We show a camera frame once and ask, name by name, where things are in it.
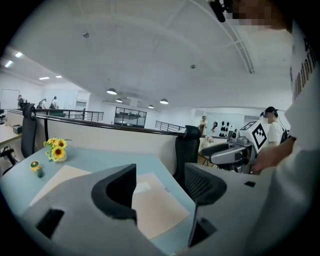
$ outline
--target desk partition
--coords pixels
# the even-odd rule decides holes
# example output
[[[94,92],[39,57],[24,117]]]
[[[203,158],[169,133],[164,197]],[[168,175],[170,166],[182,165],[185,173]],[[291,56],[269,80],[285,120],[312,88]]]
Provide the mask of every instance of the desk partition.
[[[42,149],[48,138],[68,139],[68,144],[87,149],[108,150],[114,152],[143,153],[156,155],[168,171],[174,174],[177,166],[175,142],[178,132],[158,131],[144,128],[132,128],[68,118],[37,114],[35,149]],[[22,125],[23,115],[19,110],[7,112],[7,124]],[[226,139],[214,137],[215,142]]]

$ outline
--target sunflower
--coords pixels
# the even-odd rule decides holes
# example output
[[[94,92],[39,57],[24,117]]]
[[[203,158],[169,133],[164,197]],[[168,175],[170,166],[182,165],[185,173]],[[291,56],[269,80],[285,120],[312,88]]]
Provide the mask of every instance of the sunflower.
[[[58,138],[50,138],[48,139],[49,144],[54,144]]]
[[[60,146],[54,147],[51,153],[52,153],[53,161],[64,158],[66,156],[65,149]]]
[[[55,142],[54,142],[54,145],[56,147],[61,147],[62,149],[65,149],[68,145],[67,145],[67,142],[62,139],[62,138],[58,138]]]

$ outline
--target beige paper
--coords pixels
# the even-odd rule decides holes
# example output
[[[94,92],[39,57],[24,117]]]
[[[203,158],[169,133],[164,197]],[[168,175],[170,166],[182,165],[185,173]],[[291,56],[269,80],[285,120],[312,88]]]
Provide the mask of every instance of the beige paper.
[[[132,197],[132,209],[136,210],[138,229],[148,239],[168,231],[189,216],[186,208],[166,191],[154,173],[138,175],[136,182],[147,182],[151,187],[134,193]]]
[[[81,170],[78,168],[71,167],[69,165],[64,165],[45,185],[44,187],[39,191],[39,193],[34,197],[34,199],[31,201],[30,205],[33,205],[36,201],[38,201],[40,198],[45,196],[49,191],[51,191],[53,188],[55,188],[57,185],[59,185],[62,182],[65,182],[67,180],[70,180],[75,177],[83,176],[90,174],[91,172],[86,170]]]

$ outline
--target metal railing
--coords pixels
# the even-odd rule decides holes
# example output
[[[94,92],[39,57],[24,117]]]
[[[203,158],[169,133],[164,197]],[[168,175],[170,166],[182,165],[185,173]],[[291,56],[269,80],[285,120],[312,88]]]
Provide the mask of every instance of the metal railing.
[[[179,132],[185,127],[174,125],[167,122],[155,121],[155,129],[160,131]]]
[[[99,121],[102,121],[104,118],[104,112],[86,111],[86,109],[73,110],[73,109],[36,108],[35,112],[39,114],[47,115],[47,116],[52,116],[52,117],[83,120],[83,121],[89,121],[89,122],[99,122]]]

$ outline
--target glass partition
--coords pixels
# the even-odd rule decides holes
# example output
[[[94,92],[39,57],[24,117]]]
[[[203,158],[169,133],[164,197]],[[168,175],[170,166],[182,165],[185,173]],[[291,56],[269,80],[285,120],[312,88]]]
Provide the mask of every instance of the glass partition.
[[[130,108],[116,107],[114,124],[120,126],[132,126],[144,128],[147,112]]]

